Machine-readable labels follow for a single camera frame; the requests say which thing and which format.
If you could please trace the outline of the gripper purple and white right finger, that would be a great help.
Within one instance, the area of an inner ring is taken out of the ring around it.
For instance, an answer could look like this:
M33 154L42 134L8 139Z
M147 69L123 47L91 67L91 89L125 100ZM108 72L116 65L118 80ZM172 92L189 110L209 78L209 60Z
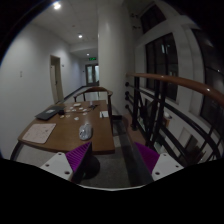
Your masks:
M135 143L135 145L154 181L183 169L183 166L168 153L159 154L140 143Z

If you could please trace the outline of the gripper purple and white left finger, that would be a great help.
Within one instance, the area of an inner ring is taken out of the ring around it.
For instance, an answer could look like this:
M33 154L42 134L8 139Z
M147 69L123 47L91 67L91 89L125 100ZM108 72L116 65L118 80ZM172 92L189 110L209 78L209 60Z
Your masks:
M67 153L56 153L41 166L41 169L65 180L80 183L91 156L92 143L87 142Z

